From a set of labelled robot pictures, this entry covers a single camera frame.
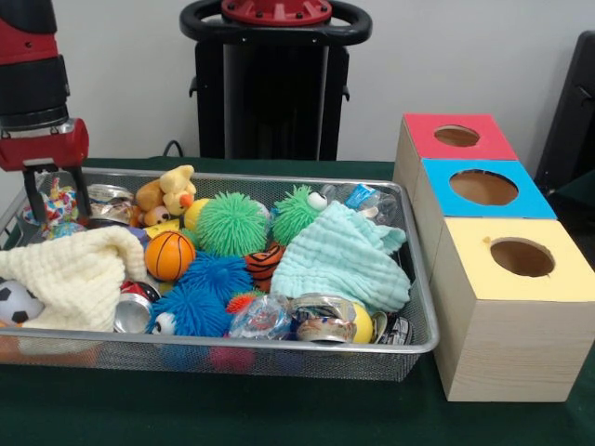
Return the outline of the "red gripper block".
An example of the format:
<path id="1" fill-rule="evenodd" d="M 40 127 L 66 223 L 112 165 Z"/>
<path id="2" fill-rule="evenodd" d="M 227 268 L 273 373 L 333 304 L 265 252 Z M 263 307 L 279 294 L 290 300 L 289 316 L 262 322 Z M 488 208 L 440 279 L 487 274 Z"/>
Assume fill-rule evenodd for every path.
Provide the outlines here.
<path id="1" fill-rule="evenodd" d="M 37 189 L 34 167 L 70 168 L 80 216 L 90 218 L 92 210 L 85 175 L 81 165 L 88 156 L 89 135 L 85 121 L 71 118 L 61 125 L 34 130 L 1 129 L 1 168 L 7 172 L 23 171 L 24 188 L 33 217 L 46 222 L 44 199 Z"/>

